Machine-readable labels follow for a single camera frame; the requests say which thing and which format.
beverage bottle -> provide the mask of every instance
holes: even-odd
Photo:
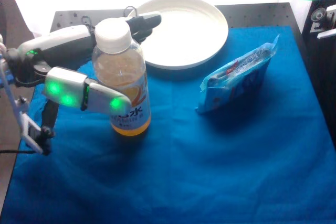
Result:
[[[92,63],[98,81],[129,97],[132,109],[110,118],[112,127],[125,136],[144,132],[151,123],[146,65],[140,45],[132,39],[123,19],[108,18],[95,28],[97,45]],[[111,103],[112,108],[118,104]]]

bottle base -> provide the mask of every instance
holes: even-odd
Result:
[[[123,136],[137,136],[139,134],[141,134],[142,132],[144,132],[148,126],[150,125],[152,121],[152,115],[149,116],[147,122],[145,122],[145,124],[143,124],[141,127],[137,128],[137,129],[134,129],[134,130],[123,130],[123,129],[120,129],[116,126],[114,126],[113,124],[112,125],[112,128],[114,128],[114,130],[116,132],[118,132],[119,134],[123,135]]]

tissue packet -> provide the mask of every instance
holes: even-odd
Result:
[[[276,53],[279,35],[209,74],[201,84],[197,112],[214,110],[243,93],[258,88],[268,64]]]

bottle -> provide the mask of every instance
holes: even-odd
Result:
[[[97,45],[92,63],[98,81],[125,94],[132,102],[128,114],[110,118],[112,127],[125,136],[138,135],[151,123],[146,64],[141,47],[132,39],[127,22],[120,18],[101,21],[94,33]]]

robotic arm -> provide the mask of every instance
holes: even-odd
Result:
[[[127,18],[133,39],[142,42],[161,22],[159,13],[147,13]],[[58,104],[107,113],[124,114],[131,102],[124,94],[89,79],[76,70],[91,58],[96,45],[94,26],[79,25],[57,30],[9,50],[0,41],[0,88],[10,99],[22,139],[32,152],[48,155],[50,139],[54,136]],[[49,99],[42,112],[39,127],[28,115],[28,102],[15,100],[9,88],[34,87],[44,83],[43,94]]]

